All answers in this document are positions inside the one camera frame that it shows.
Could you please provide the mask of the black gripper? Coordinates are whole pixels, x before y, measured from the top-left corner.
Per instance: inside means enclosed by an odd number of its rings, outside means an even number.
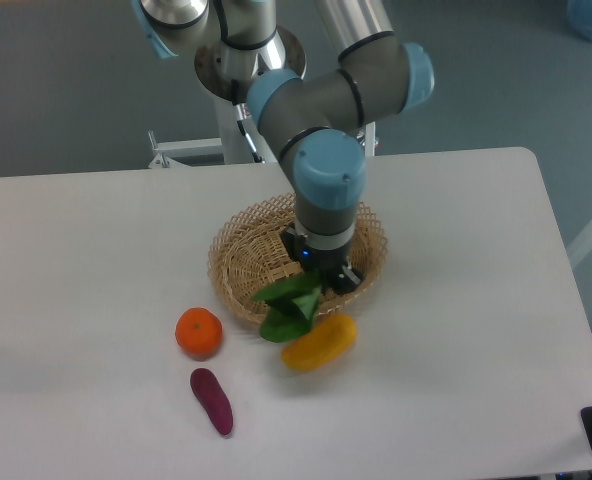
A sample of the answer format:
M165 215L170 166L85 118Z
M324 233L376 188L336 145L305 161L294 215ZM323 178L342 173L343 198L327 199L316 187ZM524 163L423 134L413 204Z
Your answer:
M317 249L307 243L307 238L298 235L294 227L286 227L280 233L284 248L292 261L297 261L304 271L317 270L337 295L356 291L364 275L348 264L351 242L326 250Z

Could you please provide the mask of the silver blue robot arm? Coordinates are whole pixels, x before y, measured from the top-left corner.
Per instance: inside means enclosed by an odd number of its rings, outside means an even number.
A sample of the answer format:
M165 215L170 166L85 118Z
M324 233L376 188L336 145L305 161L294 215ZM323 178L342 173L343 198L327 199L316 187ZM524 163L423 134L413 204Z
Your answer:
M338 67L307 81L303 63L289 59L272 1L136 1L132 8L160 57L193 52L203 86L250 113L295 193L295 219L281 236L290 258L316 271L325 288L355 291L364 276L349 253L366 183L355 134L430 97L426 51L397 39L379 1L321 1Z

